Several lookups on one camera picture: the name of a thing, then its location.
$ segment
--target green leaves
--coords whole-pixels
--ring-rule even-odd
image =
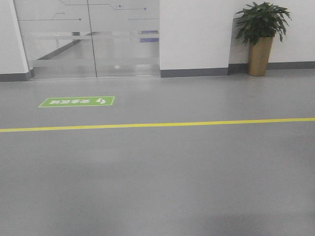
[[[236,26],[240,27],[236,38],[243,37],[243,43],[256,44],[260,37],[273,37],[278,33],[282,42],[283,35],[286,35],[284,25],[289,25],[284,16],[291,20],[290,12],[287,11],[287,8],[268,2],[260,5],[253,2],[253,6],[248,4],[246,6],[249,6],[250,9],[243,9],[236,13],[243,13],[241,17],[236,18]]]

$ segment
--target epoxy floor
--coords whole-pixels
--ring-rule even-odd
[[[0,108],[0,128],[314,118],[315,70],[1,83]],[[1,236],[314,232],[315,122],[0,133]]]

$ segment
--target gold planter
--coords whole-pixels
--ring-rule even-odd
[[[253,46],[250,45],[248,74],[264,76],[272,47],[273,37],[261,37]]]

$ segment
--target glass door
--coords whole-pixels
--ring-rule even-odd
[[[159,75],[159,0],[14,0],[36,78]]]
[[[97,75],[159,75],[159,0],[88,2]]]
[[[95,77],[87,0],[15,0],[36,78]]]

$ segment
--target potted plant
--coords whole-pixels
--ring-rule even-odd
[[[237,19],[236,26],[241,27],[236,38],[243,37],[243,43],[250,43],[248,74],[252,76],[264,76],[272,47],[273,38],[276,33],[283,41],[286,35],[285,20],[287,16],[290,20],[290,12],[287,8],[264,2],[258,5],[253,2],[253,6],[246,4],[250,9],[243,9],[236,14],[243,13]]]

